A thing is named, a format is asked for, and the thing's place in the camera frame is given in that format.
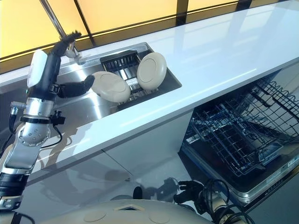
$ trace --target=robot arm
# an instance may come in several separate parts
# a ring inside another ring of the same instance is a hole
[[[15,140],[6,148],[0,159],[0,211],[15,210],[21,204],[23,190],[40,148],[50,137],[50,113],[56,95],[62,98],[82,95],[93,84],[92,76],[81,83],[56,83],[60,57],[80,35],[75,32],[66,36],[54,46],[49,55],[38,50],[34,54],[28,75],[27,102],[12,102],[10,131],[15,134]],[[18,109],[24,109],[22,124],[14,131],[13,125]]]

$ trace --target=white plate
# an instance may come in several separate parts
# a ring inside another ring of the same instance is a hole
[[[130,97],[131,90],[128,84],[118,75],[108,71],[93,73],[95,80],[92,90],[111,102],[126,102]]]
[[[137,69],[138,84],[145,90],[154,90],[163,82],[167,65],[163,55],[153,52],[146,55]]]

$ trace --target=cabinet door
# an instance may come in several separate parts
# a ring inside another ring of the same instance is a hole
[[[18,212],[37,223],[84,207],[106,195],[129,178],[119,164],[104,152],[65,171],[29,185]]]
[[[192,111],[148,130],[106,153],[133,175],[140,175],[177,155]]]

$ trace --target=dishwasher rack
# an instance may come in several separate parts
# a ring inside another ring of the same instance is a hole
[[[236,175],[263,169],[283,145],[299,136],[298,101],[275,82],[261,79],[240,96],[195,109],[190,128]]]
[[[141,60],[136,50],[126,50],[118,54],[105,56],[100,58],[100,61],[105,71],[120,76],[129,85],[131,95],[127,102],[158,91],[158,89],[153,91],[144,90],[139,86],[137,81],[137,69]]]

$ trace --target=metal pipe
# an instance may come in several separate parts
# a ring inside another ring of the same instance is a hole
[[[57,32],[59,33],[60,37],[66,37],[66,33],[64,31],[64,29],[62,28],[62,26],[60,25],[57,17],[55,16],[50,4],[48,3],[47,0],[39,0],[40,3],[42,4],[44,10],[46,11],[46,13],[48,14],[50,20],[52,21],[53,25],[55,26]]]

